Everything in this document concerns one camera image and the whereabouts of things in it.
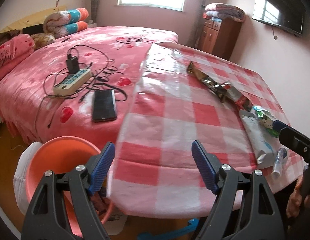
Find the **brown dresser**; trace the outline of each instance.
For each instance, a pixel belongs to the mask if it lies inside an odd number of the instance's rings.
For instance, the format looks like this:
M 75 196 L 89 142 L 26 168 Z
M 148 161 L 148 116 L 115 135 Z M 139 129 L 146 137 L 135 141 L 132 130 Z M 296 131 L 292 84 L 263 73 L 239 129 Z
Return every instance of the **brown dresser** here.
M 242 23 L 231 19 L 204 19 L 204 27 L 197 49 L 229 60 Z

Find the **metal screw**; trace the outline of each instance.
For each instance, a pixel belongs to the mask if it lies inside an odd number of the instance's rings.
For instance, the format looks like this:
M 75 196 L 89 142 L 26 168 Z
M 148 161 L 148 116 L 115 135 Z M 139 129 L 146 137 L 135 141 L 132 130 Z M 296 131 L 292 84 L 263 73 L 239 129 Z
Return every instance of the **metal screw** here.
M 261 176 L 261 175 L 263 175 L 263 172 L 261 170 L 255 170 L 255 174 L 257 176 Z
M 228 164 L 223 164 L 222 168 L 223 170 L 229 171 L 231 169 L 231 166 L 229 166 Z
M 51 176 L 52 174 L 53 174 L 52 171 L 46 171 L 46 172 L 45 172 L 45 176 L 46 176 L 46 177 L 49 177 L 49 176 Z
M 83 170 L 85 170 L 85 166 L 84 166 L 84 165 L 78 165 L 78 166 L 76 167 L 76 170 L 77 170 L 77 171 L 83 171 Z

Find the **white power strip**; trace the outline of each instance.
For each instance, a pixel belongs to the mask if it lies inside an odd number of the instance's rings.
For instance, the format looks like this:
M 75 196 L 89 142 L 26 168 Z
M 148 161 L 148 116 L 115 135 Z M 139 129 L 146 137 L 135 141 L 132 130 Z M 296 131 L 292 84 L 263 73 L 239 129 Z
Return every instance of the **white power strip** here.
M 76 74 L 69 74 L 61 83 L 53 87 L 56 96 L 72 95 L 92 77 L 90 69 L 81 69 Z

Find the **yellow floor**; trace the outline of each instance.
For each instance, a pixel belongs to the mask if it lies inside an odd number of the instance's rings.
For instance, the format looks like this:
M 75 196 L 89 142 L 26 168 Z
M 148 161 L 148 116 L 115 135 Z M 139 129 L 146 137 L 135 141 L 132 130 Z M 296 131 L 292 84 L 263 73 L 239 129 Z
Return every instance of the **yellow floor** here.
M 19 211 L 16 204 L 13 178 L 19 157 L 26 147 L 27 145 L 23 143 L 20 136 L 12 138 L 6 125 L 0 125 L 0 206 L 19 231 L 22 229 L 24 215 Z M 111 239 L 136 240 L 137 235 L 142 232 L 157 235 L 182 228 L 186 225 L 187 219 L 169 220 L 128 217 L 122 233 L 117 236 L 111 236 Z M 189 237 L 183 236 L 179 240 L 187 240 Z

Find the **red heart print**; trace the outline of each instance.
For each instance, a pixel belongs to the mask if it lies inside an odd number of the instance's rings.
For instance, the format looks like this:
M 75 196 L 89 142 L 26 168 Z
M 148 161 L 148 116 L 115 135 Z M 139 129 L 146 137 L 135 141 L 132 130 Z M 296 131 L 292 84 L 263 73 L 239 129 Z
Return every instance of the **red heart print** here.
M 65 106 L 65 107 L 61 110 L 60 122 L 61 122 L 61 123 L 67 122 L 68 119 L 72 116 L 73 113 L 74 113 L 73 109 L 71 109 L 69 106 Z
M 117 85 L 123 87 L 131 84 L 131 80 L 129 78 L 120 78 Z

